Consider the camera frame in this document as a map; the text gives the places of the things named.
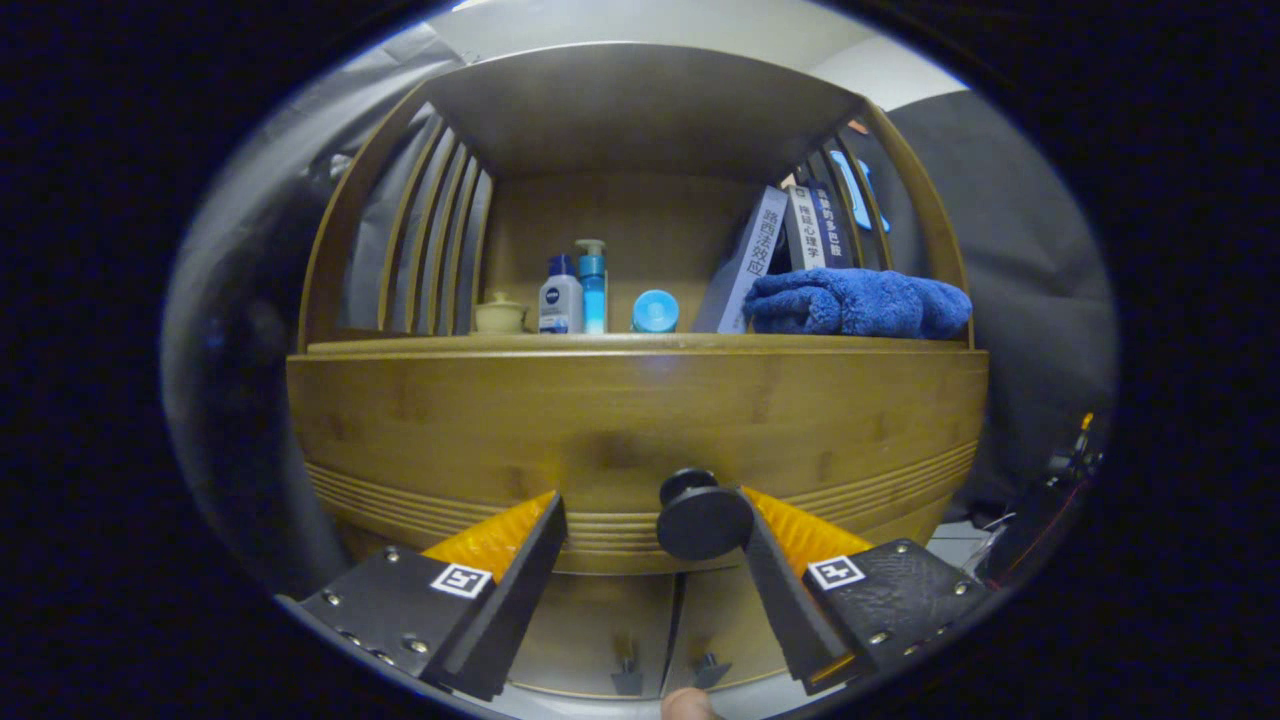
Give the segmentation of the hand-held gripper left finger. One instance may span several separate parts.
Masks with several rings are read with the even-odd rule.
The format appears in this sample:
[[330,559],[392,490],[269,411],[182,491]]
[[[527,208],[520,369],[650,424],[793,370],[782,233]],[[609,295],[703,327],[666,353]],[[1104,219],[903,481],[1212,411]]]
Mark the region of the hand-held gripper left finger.
[[303,600],[276,602],[393,682],[499,696],[567,537],[556,492],[429,550],[388,544]]

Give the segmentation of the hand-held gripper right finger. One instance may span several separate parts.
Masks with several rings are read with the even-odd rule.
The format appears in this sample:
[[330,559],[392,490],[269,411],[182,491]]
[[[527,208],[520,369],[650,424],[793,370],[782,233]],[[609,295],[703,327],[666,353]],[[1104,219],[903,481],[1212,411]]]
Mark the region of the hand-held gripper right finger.
[[808,694],[902,671],[993,591],[909,538],[873,544],[748,487],[742,551],[786,667]]

